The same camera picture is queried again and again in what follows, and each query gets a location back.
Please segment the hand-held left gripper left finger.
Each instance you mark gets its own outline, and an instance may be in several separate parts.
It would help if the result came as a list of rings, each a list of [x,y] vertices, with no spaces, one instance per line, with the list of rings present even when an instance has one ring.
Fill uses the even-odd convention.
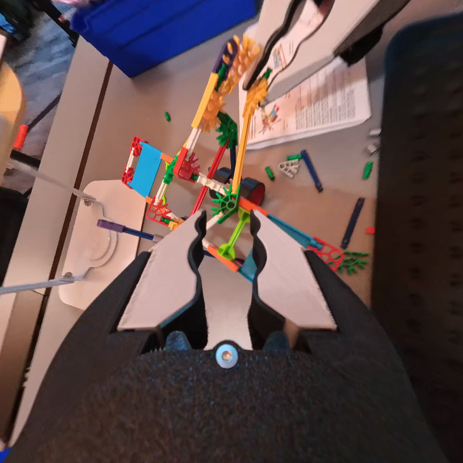
[[[199,210],[150,250],[117,330],[163,328],[197,302],[204,302],[199,273],[206,212]]]

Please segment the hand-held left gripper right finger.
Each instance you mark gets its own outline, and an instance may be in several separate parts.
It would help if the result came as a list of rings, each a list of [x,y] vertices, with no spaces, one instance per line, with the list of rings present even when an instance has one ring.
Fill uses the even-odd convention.
[[[258,302],[282,316],[284,333],[336,331],[337,325],[304,248],[268,216],[251,212]]]

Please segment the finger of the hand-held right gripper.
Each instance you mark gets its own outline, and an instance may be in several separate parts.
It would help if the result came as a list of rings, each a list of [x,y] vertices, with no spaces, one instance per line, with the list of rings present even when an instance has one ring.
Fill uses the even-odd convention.
[[[253,65],[246,71],[242,84],[243,90],[248,91],[261,72],[266,69],[272,49],[288,32],[300,4],[300,0],[263,1],[254,38],[261,49]]]
[[[273,52],[291,45],[286,63],[274,65],[265,103],[283,96],[338,57],[334,51],[360,23],[377,0],[301,1],[288,32],[271,51],[266,69],[274,64]]]

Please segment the yellow rod with connector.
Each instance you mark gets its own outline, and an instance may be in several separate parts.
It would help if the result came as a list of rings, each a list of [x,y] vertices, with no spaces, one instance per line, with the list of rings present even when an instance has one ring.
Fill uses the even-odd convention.
[[[268,86],[268,80],[261,77],[252,85],[250,90],[248,90],[246,93],[245,107],[243,111],[243,128],[241,130],[238,154],[231,188],[232,195],[238,195],[240,189],[251,121],[255,113],[255,110],[257,109],[259,104],[264,101],[265,97],[268,94]]]
[[[218,128],[221,123],[219,116],[225,115],[225,97],[238,86],[259,51],[259,45],[246,35],[242,38],[233,36],[225,43],[210,74],[191,124],[192,131],[183,148],[192,151],[201,133]]]

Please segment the colourful construction toy model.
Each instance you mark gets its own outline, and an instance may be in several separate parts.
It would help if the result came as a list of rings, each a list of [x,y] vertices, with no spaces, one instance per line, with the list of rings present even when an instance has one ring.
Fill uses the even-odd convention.
[[[256,198],[256,191],[263,190],[260,182],[251,183],[242,176],[238,195],[232,195],[232,182],[239,148],[238,126],[228,113],[220,115],[220,125],[216,129],[219,148],[207,174],[200,172],[198,157],[183,147],[175,157],[152,147],[145,140],[134,137],[130,155],[122,175],[122,183],[141,195],[148,204],[146,218],[155,223],[175,230],[185,219],[174,215],[164,200],[165,193],[174,179],[183,180],[201,186],[192,212],[197,212],[203,204],[207,193],[212,194],[214,203],[211,208],[212,218],[206,228],[224,223],[234,215],[238,224],[227,243],[215,246],[206,239],[203,249],[206,255],[216,258],[234,273],[240,273],[252,281],[255,274],[252,256],[241,261],[236,257],[235,245],[245,226],[250,222],[251,211],[264,211],[261,199]]]

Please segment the green fan connector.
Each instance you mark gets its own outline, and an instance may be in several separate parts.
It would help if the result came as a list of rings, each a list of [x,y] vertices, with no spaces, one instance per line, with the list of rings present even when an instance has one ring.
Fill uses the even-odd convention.
[[[368,257],[369,253],[345,251],[343,253],[343,259],[339,264],[337,271],[340,274],[356,274],[358,270],[364,270],[366,268],[366,265],[368,264]]]

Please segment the white instruction booklet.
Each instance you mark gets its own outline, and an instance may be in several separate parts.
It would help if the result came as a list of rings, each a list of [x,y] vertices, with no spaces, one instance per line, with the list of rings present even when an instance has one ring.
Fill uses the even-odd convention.
[[[348,66],[338,57],[288,93],[257,108],[247,149],[351,128],[370,117],[366,58]]]

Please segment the dark blue rod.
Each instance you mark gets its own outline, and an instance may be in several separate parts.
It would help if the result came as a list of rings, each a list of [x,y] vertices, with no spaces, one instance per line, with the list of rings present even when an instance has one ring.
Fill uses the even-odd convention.
[[[354,233],[356,223],[358,221],[359,215],[362,211],[362,208],[365,203],[365,198],[364,197],[359,197],[356,201],[356,204],[354,206],[354,209],[350,215],[349,222],[347,224],[346,230],[344,232],[340,248],[343,250],[346,250],[347,247],[349,246],[351,237]]]
[[[312,178],[312,181],[314,182],[314,185],[315,185],[315,188],[316,190],[319,192],[319,193],[322,193],[323,192],[323,186],[322,186],[322,183],[320,181],[320,178],[315,170],[315,167],[310,159],[310,156],[308,154],[308,152],[306,150],[302,150],[300,152],[301,154],[301,159],[304,161],[304,164],[306,165],[308,171],[309,171],[309,174]]]

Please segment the blue plastic bin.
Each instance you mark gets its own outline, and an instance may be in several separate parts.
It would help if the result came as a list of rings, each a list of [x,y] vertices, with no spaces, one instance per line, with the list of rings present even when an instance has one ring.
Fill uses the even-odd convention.
[[[256,0],[108,0],[76,9],[71,29],[129,78],[255,17]]]

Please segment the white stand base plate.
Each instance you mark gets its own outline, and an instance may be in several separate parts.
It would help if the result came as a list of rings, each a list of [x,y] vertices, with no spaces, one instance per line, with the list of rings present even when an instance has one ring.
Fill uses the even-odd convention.
[[[148,205],[120,180],[93,181],[83,192],[96,202],[80,201],[62,269],[83,278],[58,287],[61,301],[80,310],[87,309],[137,255],[138,237],[100,228],[97,221],[141,230]]]

